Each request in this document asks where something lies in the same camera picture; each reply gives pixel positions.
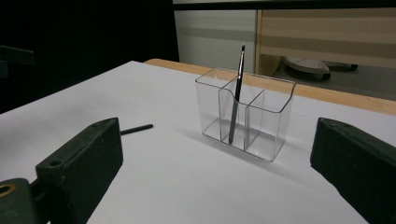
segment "white wall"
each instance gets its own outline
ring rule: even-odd
[[[178,3],[219,0],[173,0]],[[245,71],[254,71],[255,10],[176,11],[180,61],[206,67],[237,70],[242,44],[246,44]]]

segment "clear plastic organizer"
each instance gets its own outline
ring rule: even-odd
[[[285,143],[295,83],[245,73],[239,102],[237,72],[215,68],[195,80],[203,135],[273,161]],[[233,104],[237,104],[233,141]]]

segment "white tabletop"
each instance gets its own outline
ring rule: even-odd
[[[154,128],[122,137],[124,163],[90,223],[366,223],[310,167],[318,117],[396,146],[396,117],[296,96],[287,143],[264,162],[201,134],[198,76],[130,62],[0,115],[0,180],[35,166],[90,124]]]

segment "wooden table edge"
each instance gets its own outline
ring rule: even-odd
[[[177,71],[193,73],[196,75],[203,75],[212,69],[208,67],[187,63],[176,63],[162,59],[150,59],[145,63],[164,68],[170,68]],[[396,115],[396,102],[391,100],[379,99],[342,91],[331,91],[300,84],[296,86],[294,94],[338,105],[347,105],[378,113]]]

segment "black pen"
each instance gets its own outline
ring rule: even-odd
[[[143,131],[143,130],[146,130],[146,129],[150,129],[152,127],[154,127],[154,125],[146,124],[146,125],[139,126],[139,127],[136,127],[136,128],[132,128],[132,129],[127,129],[127,130],[121,131],[120,134],[124,135],[124,134],[127,134],[127,133],[136,133],[136,132],[140,132],[140,131]]]
[[[236,79],[235,100],[233,101],[233,114],[231,117],[230,135],[228,143],[233,143],[233,133],[235,132],[236,114],[238,113],[238,102],[241,94],[242,77],[244,75],[245,44],[242,45],[241,59],[239,60],[238,78]]]

